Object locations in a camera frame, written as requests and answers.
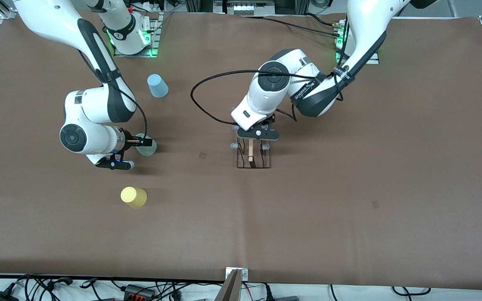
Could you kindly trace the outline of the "pale green plastic cup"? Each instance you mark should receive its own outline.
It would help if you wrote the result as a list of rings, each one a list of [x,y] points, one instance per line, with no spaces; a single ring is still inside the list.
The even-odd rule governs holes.
[[[155,140],[151,139],[148,135],[144,135],[143,133],[138,133],[136,137],[145,138],[151,140],[151,145],[140,145],[136,146],[136,150],[142,156],[152,156],[157,150],[157,143]]]

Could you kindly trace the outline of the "black wire cup holder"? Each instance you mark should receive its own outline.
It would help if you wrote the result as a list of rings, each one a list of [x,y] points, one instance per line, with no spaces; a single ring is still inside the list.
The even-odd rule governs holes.
[[[246,139],[246,149],[239,149],[239,138],[231,143],[230,147],[235,151],[235,166],[237,169],[269,169],[271,166],[270,143],[268,151],[260,154],[260,141]]]

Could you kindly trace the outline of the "yellow plastic cup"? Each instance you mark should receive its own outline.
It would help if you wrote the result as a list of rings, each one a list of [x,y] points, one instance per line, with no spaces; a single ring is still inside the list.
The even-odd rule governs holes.
[[[120,193],[121,200],[132,208],[140,208],[147,201],[147,193],[139,187],[124,187]]]

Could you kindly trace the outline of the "light blue plastic cup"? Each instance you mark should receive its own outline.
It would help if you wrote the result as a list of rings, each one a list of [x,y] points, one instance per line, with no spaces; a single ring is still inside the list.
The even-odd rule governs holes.
[[[147,84],[151,95],[155,98],[163,98],[169,92],[168,85],[159,74],[149,75],[147,78]]]

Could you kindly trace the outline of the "brown table cover sheet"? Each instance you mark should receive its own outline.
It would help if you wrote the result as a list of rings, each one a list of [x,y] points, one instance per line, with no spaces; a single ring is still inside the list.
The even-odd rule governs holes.
[[[190,99],[203,78],[333,40],[268,20],[176,13],[158,57],[117,58],[158,151],[96,168],[59,140],[69,92],[99,82],[78,52],[0,29],[0,273],[482,290],[482,25],[393,20],[318,118],[278,114],[270,169],[235,166],[235,134]],[[169,88],[151,95],[147,78]],[[207,153],[200,159],[199,152]],[[147,193],[140,208],[124,187]]]

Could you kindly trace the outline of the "grey control box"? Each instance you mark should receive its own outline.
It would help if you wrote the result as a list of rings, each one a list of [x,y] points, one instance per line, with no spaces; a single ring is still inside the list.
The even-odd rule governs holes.
[[[264,17],[275,13],[274,0],[213,0],[212,12],[228,15]]]

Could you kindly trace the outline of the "white power strip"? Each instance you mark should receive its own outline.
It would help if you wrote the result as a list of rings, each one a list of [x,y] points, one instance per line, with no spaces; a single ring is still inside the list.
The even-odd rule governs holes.
[[[166,0],[128,0],[128,7],[144,12],[163,12]]]

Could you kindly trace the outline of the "black orange terminal box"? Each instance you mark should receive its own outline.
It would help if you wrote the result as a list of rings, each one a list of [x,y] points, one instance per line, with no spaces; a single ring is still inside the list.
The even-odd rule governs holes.
[[[128,284],[124,286],[123,301],[153,301],[156,292],[153,289],[145,289],[142,286]]]

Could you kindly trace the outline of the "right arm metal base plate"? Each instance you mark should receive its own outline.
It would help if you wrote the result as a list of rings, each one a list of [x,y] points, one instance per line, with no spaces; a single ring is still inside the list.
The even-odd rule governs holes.
[[[112,41],[113,55],[115,57],[141,57],[155,58],[159,51],[159,40],[161,38],[162,29],[159,28],[163,24],[164,13],[159,12],[156,16],[149,17],[138,12],[133,12],[136,17],[138,26],[136,32],[140,34],[140,40],[136,46],[132,46],[130,50],[139,50],[136,53],[125,54],[119,51],[115,41]]]

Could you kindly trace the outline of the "small metal clamp bracket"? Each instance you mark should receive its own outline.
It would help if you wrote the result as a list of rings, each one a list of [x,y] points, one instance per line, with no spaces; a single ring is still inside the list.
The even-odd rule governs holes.
[[[249,277],[249,269],[248,268],[238,268],[238,267],[226,267],[225,268],[225,279],[228,278],[231,272],[234,270],[240,270],[239,274],[241,275],[243,282],[248,282]]]

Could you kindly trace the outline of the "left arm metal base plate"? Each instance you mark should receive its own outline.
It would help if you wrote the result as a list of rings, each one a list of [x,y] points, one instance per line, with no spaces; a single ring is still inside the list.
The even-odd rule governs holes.
[[[343,55],[343,59],[342,59],[341,63],[344,63],[348,60],[348,58],[350,57],[350,55],[352,55],[352,53],[354,51],[354,48],[355,48],[354,41],[351,41],[351,43],[348,43],[346,45],[345,52],[343,53],[343,49],[342,49],[343,40],[342,39],[337,40],[335,42],[335,46],[336,46],[336,62],[339,62],[342,58],[342,55]],[[378,55],[378,52],[376,51],[373,55],[371,55],[371,57],[367,61],[367,64],[379,64],[379,63],[380,63],[379,55]]]

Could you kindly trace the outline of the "aluminium frame corner post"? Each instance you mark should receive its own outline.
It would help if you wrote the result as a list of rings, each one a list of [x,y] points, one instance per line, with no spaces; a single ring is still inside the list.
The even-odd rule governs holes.
[[[0,19],[14,19],[17,14],[17,10],[6,4],[4,0],[0,0]]]

